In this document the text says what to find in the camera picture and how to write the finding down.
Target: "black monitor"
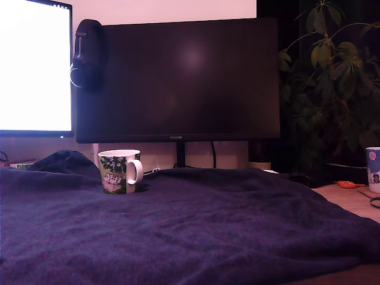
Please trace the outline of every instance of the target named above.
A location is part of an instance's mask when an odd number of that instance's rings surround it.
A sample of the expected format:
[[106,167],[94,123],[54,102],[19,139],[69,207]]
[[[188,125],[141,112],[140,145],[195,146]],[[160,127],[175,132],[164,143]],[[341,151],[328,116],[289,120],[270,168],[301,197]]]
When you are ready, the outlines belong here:
[[73,135],[72,6],[7,0],[0,17],[0,136]]
[[276,19],[103,28],[104,82],[78,90],[77,142],[280,136]]

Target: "white screen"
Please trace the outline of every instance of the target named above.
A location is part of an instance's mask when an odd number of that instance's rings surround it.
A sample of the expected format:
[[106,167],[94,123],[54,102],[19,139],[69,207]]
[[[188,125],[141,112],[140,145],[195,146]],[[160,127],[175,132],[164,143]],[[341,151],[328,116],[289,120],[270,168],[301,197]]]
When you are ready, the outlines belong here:
[[69,9],[1,4],[0,130],[71,131]]

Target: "mug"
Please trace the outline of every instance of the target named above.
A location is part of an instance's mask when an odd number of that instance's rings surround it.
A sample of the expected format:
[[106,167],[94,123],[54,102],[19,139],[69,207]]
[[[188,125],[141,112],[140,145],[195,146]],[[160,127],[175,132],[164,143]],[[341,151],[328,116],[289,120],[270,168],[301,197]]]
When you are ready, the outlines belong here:
[[380,147],[366,148],[369,190],[380,193]]
[[140,157],[139,150],[109,150],[98,153],[104,193],[135,192],[136,183],[143,179]]

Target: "table surface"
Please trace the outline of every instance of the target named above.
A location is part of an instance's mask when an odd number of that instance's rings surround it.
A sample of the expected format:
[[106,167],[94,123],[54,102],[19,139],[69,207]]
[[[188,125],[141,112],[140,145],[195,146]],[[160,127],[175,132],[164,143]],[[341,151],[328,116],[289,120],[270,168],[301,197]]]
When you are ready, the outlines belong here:
[[380,209],[371,206],[369,198],[359,193],[358,189],[343,189],[338,185],[328,185],[313,190],[347,211],[380,223]]

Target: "fabric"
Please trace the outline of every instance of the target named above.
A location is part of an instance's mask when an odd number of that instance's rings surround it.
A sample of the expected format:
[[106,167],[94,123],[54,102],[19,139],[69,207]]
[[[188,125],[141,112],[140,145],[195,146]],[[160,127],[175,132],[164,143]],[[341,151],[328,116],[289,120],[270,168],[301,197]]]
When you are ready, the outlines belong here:
[[108,195],[77,154],[0,170],[1,284],[282,284],[380,263],[380,224],[276,174],[169,169]]

